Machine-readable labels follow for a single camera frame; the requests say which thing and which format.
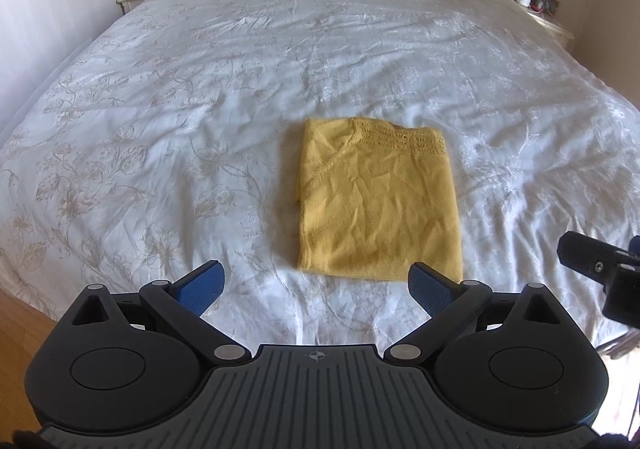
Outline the right dark photo frame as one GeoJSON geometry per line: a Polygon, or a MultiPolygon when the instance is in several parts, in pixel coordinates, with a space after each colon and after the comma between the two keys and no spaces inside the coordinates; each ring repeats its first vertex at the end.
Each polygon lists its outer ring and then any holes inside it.
{"type": "Polygon", "coordinates": [[[529,8],[538,14],[554,16],[559,8],[557,0],[532,0],[529,8]]]}

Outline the yellow knit sweater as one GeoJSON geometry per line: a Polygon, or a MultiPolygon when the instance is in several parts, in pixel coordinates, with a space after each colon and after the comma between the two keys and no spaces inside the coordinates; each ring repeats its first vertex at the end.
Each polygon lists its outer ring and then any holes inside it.
{"type": "Polygon", "coordinates": [[[423,261],[463,278],[454,177],[436,128],[307,120],[296,202],[301,271],[402,281],[423,261]]]}

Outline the white embroidered bedspread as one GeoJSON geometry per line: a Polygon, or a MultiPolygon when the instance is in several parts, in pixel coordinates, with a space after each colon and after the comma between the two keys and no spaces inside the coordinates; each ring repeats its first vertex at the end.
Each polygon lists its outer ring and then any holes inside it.
{"type": "Polygon", "coordinates": [[[425,320],[403,282],[296,268],[304,123],[349,117],[442,131],[466,278],[622,334],[555,249],[638,232],[639,113],[510,0],[149,0],[3,145],[2,290],[58,318],[216,259],[206,319],[245,346],[386,347],[425,320]]]}

